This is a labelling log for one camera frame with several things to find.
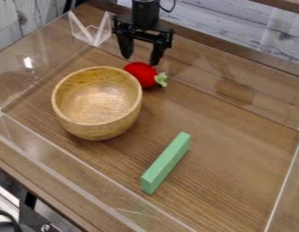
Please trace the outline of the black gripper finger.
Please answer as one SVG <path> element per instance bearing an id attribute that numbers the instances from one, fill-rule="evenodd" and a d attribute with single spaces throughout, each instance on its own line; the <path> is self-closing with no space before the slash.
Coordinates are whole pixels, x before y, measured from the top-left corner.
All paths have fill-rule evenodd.
<path id="1" fill-rule="evenodd" d="M 153 44 L 153 50 L 149 57 L 149 65 L 156 66 L 163 58 L 164 50 L 167 49 L 167 46 L 164 45 L 163 41 L 157 41 Z"/>
<path id="2" fill-rule="evenodd" d="M 135 51 L 135 40 L 129 34 L 119 31 L 117 40 L 121 50 L 121 55 L 125 59 L 129 59 Z"/>

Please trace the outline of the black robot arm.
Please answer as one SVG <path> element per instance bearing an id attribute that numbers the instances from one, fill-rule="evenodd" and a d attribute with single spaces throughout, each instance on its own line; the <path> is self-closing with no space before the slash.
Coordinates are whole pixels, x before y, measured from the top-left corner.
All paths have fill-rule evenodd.
<path id="1" fill-rule="evenodd" d="M 149 65 L 156 66 L 164 52 L 173 46 L 175 29 L 160 23 L 160 11 L 172 13 L 171 8 L 163 7 L 161 0 L 132 0 L 132 13 L 116 14 L 112 17 L 112 32 L 117 37 L 121 55 L 129 59 L 135 52 L 135 40 L 152 44 Z"/>

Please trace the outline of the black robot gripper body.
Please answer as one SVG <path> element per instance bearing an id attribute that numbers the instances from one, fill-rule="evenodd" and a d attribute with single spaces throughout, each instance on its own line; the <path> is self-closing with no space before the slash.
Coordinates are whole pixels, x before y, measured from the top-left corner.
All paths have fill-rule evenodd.
<path id="1" fill-rule="evenodd" d="M 112 32 L 117 36 L 121 31 L 133 40 L 155 44 L 163 41 L 167 49 L 172 47 L 175 30 L 160 25 L 160 10 L 171 13 L 173 9 L 164 9 L 160 0 L 132 0 L 132 13 L 116 14 L 112 17 Z"/>

